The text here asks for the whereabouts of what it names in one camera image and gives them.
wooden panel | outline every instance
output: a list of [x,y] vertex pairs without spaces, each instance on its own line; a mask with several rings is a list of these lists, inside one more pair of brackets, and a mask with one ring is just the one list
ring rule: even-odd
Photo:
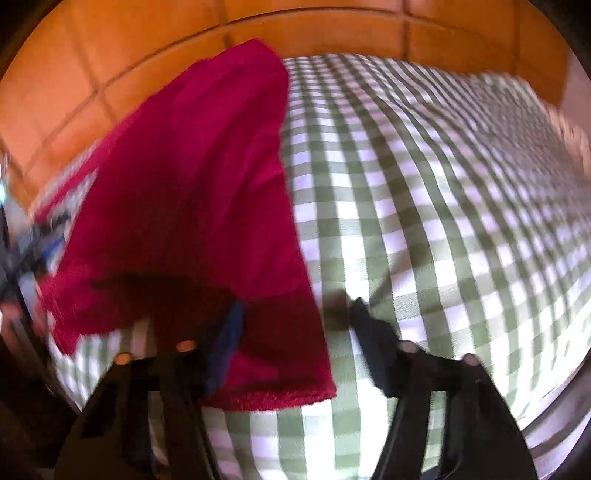
[[399,12],[402,10],[402,0],[225,0],[229,21],[296,8],[322,7],[376,8]]
[[482,37],[419,20],[408,28],[409,61],[459,73],[511,71],[513,55]]
[[1,82],[3,94],[21,98],[36,125],[48,135],[93,92],[79,60],[64,5],[59,5],[12,61]]
[[113,126],[105,107],[95,98],[33,158],[32,165],[25,172],[27,180],[35,187],[43,187],[78,153],[104,137]]
[[105,89],[105,98],[117,120],[122,120],[147,97],[158,92],[195,61],[224,49],[223,30],[211,32],[168,48],[125,73]]
[[506,50],[515,46],[514,0],[408,0],[408,12],[481,35]]
[[569,68],[570,49],[542,12],[519,0],[519,59],[561,85]]
[[393,14],[314,10],[251,18],[229,27],[235,44],[260,38],[282,58],[359,53],[401,58],[402,20]]
[[144,57],[218,23],[215,0],[67,0],[102,83]]
[[517,75],[527,80],[542,100],[552,105],[560,105],[564,93],[564,83],[548,79],[522,61],[517,63]]

red fleece blanket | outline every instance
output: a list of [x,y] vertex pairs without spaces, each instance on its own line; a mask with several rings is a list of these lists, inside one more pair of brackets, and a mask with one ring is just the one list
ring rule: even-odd
[[98,169],[42,303],[58,347],[154,319],[191,337],[231,291],[244,334],[208,403],[275,410],[335,395],[278,157],[288,76],[258,41],[192,65],[119,124],[39,211]]

bedsheet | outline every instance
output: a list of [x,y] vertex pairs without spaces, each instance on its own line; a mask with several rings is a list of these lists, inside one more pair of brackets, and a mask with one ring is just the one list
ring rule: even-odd
[[[540,101],[508,76],[376,57],[285,65],[281,155],[338,392],[275,412],[206,408],[222,471],[371,476],[395,401],[372,385],[348,298],[363,298],[431,353],[476,353],[524,427],[591,344],[591,190]],[[73,198],[91,187],[89,179]],[[83,338],[73,358],[51,348],[80,405],[119,351],[154,353],[149,319]],[[157,398],[153,406],[155,452],[165,461]],[[425,469],[437,462],[443,406],[434,393]]]

green gingham fabric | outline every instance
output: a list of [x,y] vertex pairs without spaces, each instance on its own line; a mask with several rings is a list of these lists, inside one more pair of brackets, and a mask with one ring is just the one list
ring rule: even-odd
[[[285,66],[281,157],[338,392],[273,412],[205,408],[221,470],[248,480],[371,476],[395,401],[372,384],[348,298],[431,353],[477,354],[524,427],[591,343],[591,190],[540,101],[507,76],[376,57]],[[82,405],[114,354],[150,355],[150,339],[146,320],[84,338],[72,359],[51,353]],[[425,469],[439,455],[444,399],[433,394]],[[152,426],[163,458],[157,413]]]

